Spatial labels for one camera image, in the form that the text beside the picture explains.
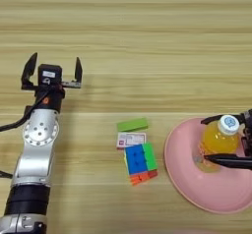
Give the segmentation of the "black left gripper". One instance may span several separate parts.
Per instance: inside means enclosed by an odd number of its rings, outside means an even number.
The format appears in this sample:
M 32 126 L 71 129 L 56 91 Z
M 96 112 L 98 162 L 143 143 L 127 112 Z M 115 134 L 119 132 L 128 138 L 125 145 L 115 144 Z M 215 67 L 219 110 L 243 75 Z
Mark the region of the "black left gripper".
M 22 83 L 29 85 L 22 85 L 23 90 L 33 90 L 35 96 L 34 105 L 28 105 L 25 112 L 30 112 L 35 109 L 49 109 L 60 112 L 62 100 L 65 98 L 66 88 L 80 88 L 83 68 L 79 57 L 76 59 L 75 67 L 75 82 L 62 82 L 57 85 L 38 85 L 30 84 L 30 77 L 34 73 L 37 53 L 34 53 L 25 65 L 22 74 Z

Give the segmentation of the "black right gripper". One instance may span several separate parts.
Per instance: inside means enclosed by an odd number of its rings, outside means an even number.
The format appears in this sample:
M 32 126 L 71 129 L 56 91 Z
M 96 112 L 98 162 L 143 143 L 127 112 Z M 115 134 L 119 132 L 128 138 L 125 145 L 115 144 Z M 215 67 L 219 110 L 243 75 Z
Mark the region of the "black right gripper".
M 208 125 L 211 122 L 218 121 L 223 115 L 217 115 L 205 118 L 201 124 Z M 242 124 L 244 125 L 243 137 L 241 138 L 244 153 L 246 156 L 252 156 L 252 109 L 241 114 Z M 212 163 L 237 169 L 252 170 L 252 157 L 241 157 L 236 154 L 209 154 L 204 158 Z

